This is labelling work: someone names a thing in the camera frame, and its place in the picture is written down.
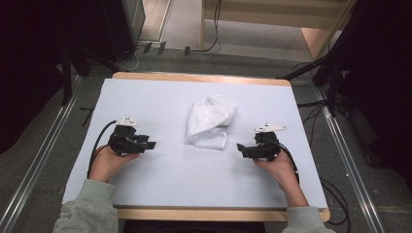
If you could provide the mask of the metal floor rail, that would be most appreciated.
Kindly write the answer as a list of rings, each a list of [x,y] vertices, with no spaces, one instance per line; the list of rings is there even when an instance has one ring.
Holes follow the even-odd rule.
[[[73,80],[71,84],[71,87],[73,88],[73,95],[69,98],[68,102],[59,109],[59,112],[55,117],[46,138],[42,142],[21,183],[19,184],[17,191],[8,204],[5,214],[3,214],[0,219],[0,233],[12,232],[19,215],[49,158],[52,148],[59,137],[74,104],[76,103],[79,88],[82,85],[82,82],[83,78],[79,75],[77,75]]]
[[[341,212],[346,233],[387,233],[337,119],[326,104],[316,114],[318,121],[311,125],[310,145],[326,200],[335,206],[333,220]]]

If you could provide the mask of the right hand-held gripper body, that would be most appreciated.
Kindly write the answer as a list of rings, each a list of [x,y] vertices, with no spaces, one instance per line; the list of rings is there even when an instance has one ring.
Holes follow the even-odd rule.
[[[256,146],[249,151],[252,159],[263,158],[266,161],[273,161],[281,151],[282,145],[277,138],[276,131],[285,130],[285,126],[265,123],[255,128]]]

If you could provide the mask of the white table mat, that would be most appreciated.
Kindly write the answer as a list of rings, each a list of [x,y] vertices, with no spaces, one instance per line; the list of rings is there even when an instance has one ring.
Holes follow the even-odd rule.
[[[191,106],[223,95],[237,105],[223,150],[193,146],[187,140]],[[86,178],[94,145],[106,144],[112,120],[131,117],[137,131],[156,142],[153,150],[128,162],[112,178],[118,207],[284,208],[277,183],[238,150],[254,144],[255,128],[285,126],[277,137],[292,153],[300,186],[310,205],[326,199],[306,134],[288,84],[198,83],[108,79],[101,88],[86,138],[63,199],[75,199]]]

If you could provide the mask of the black metal stand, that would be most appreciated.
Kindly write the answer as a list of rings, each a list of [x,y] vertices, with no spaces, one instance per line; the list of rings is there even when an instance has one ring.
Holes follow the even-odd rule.
[[[66,106],[72,96],[72,77],[69,48],[62,51],[62,75],[63,75],[63,100],[62,106]]]
[[[333,46],[327,50],[326,54],[281,77],[281,80],[291,81],[302,74],[309,73],[313,69],[316,69],[317,73],[312,78],[312,83],[314,86],[320,87],[323,86],[326,81],[329,81],[326,95],[326,106],[333,116],[335,116],[334,101],[338,83],[343,77],[343,64],[351,50],[350,42],[356,37],[356,29],[361,22],[361,15],[368,7],[368,0],[349,0],[349,2],[351,7],[344,11],[342,18],[339,19],[338,25],[340,25],[340,22],[348,15],[348,13],[351,13],[351,15],[340,36],[337,38]]]

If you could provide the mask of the dark curtain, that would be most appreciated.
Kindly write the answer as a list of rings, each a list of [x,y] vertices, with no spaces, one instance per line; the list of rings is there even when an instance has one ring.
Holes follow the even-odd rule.
[[[65,47],[81,75],[130,53],[125,0],[0,0],[0,153],[63,89]]]
[[[412,0],[359,0],[339,87],[364,117],[366,147],[412,191]]]

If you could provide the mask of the white mesh laundry bag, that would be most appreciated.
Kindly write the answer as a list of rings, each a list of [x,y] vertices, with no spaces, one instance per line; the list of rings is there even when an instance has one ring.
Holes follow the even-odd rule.
[[[189,112],[187,140],[195,147],[223,150],[226,128],[232,123],[237,105],[223,95],[209,96],[194,103]]]

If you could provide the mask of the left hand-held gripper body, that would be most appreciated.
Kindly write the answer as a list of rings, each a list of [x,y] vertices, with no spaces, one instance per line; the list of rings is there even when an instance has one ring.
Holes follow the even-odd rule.
[[[136,142],[135,134],[138,123],[130,117],[124,117],[116,121],[114,132],[109,138],[108,145],[117,154],[143,153],[144,143]]]

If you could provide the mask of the black floor tape mark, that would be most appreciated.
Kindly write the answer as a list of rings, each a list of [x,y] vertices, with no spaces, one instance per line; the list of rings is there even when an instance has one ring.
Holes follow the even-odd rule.
[[[82,123],[82,126],[86,126],[86,124],[88,123],[89,119],[91,118],[91,116],[94,112],[94,109],[93,108],[80,107],[80,110],[81,111],[87,111],[86,118]]]

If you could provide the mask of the light wooden furniture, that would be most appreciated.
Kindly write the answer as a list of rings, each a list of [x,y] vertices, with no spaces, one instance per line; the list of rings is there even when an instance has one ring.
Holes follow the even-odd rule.
[[[345,27],[358,0],[222,0],[220,19],[299,27],[314,59]]]

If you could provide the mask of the wooden table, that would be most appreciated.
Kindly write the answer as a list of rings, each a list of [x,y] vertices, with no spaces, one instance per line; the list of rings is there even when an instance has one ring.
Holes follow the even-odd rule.
[[[264,80],[239,77],[183,75],[183,74],[139,74],[116,73],[113,79],[144,81],[177,81],[198,83],[241,83],[283,85],[284,80]],[[287,218],[284,208],[203,208],[203,207],[118,207],[120,217],[136,219],[170,219],[170,220],[235,220],[235,221],[284,221]],[[322,220],[328,220],[330,213],[327,205],[318,208]]]

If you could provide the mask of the person's right hand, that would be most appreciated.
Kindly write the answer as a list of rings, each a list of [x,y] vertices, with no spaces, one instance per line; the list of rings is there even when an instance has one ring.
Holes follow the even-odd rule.
[[[284,192],[295,193],[298,191],[299,184],[294,174],[292,161],[283,150],[277,154],[273,161],[255,159],[254,163],[266,170]]]

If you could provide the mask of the person's left hand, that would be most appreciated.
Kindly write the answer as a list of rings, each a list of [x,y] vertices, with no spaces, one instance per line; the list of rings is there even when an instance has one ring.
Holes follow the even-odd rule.
[[[139,156],[139,153],[118,156],[109,146],[102,146],[97,150],[87,178],[89,180],[107,183],[124,164]]]

